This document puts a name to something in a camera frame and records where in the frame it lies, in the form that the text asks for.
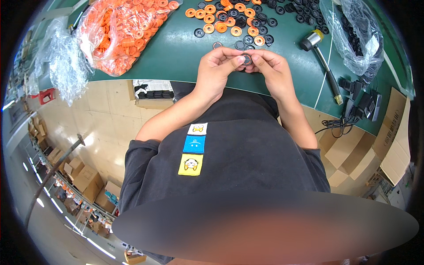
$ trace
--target hand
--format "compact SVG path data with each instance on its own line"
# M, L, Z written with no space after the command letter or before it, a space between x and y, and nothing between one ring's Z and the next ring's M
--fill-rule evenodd
M271 96L277 101L290 103L297 101L293 80L287 60L268 50L244 51L252 56L253 63L246 66L246 73L260 72L265 76L265 84Z
M228 75L244 69L242 50L219 47L202 57L193 93L205 98L210 104L221 98Z

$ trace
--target black t-shirt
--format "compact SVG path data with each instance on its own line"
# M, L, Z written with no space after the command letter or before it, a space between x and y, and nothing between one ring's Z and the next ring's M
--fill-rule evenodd
M301 149L271 113L259 95L226 89L201 117L161 143L132 140L119 211L208 191L330 192L320 150ZM162 264L172 260L147 255Z

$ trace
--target embroidered patch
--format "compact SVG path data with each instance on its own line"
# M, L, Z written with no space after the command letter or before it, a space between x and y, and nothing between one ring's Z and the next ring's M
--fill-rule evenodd
M191 135L206 135L208 129L208 123L197 123L190 125L187 134Z
M184 143L183 152L188 153L204 153L205 152L205 138L206 136L190 136L187 135Z
M181 156L178 175L198 176L202 169L203 155L192 155L184 153Z

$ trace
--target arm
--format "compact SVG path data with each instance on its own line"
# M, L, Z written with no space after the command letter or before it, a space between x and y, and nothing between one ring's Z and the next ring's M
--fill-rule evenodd
M161 142L167 135L199 118L222 96L228 75L241 70L243 51L227 47L214 49L202 57L199 64L196 86L189 95L170 108L148 120L138 132L135 140L150 139Z
M318 142L305 113L296 97L289 65L285 58L267 50L248 50L253 64L246 67L247 73L260 72L265 84L276 100L280 120L293 140L304 149L318 148Z

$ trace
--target yellow cat patch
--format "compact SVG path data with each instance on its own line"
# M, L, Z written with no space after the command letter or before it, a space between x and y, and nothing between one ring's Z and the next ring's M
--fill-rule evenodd
M184 153L181 156L178 175L198 176L202 169L203 155L192 155Z

